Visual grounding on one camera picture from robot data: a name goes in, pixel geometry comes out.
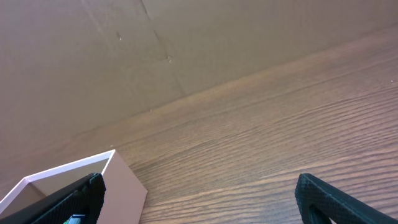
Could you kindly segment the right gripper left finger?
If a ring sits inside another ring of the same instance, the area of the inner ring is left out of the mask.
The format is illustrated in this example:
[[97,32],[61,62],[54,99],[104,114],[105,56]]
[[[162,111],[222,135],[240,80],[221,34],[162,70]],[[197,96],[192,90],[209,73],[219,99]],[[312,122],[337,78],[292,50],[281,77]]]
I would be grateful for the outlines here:
[[91,173],[32,205],[1,219],[1,224],[96,223],[106,186],[100,173]]

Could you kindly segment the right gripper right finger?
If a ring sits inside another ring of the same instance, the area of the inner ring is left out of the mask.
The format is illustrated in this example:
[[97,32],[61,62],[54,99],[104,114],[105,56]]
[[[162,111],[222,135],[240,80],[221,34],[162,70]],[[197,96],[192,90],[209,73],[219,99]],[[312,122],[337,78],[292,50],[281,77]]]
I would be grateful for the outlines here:
[[295,199],[304,224],[397,224],[396,219],[309,173],[299,175]]

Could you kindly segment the white cardboard box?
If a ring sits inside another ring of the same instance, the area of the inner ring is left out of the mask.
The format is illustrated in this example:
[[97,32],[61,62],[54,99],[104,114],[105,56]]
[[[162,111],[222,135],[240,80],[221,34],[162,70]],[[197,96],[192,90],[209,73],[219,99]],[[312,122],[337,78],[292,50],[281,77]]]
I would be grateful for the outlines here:
[[1,218],[91,173],[101,174],[106,187],[97,222],[139,223],[147,190],[114,149],[24,177],[1,200]]

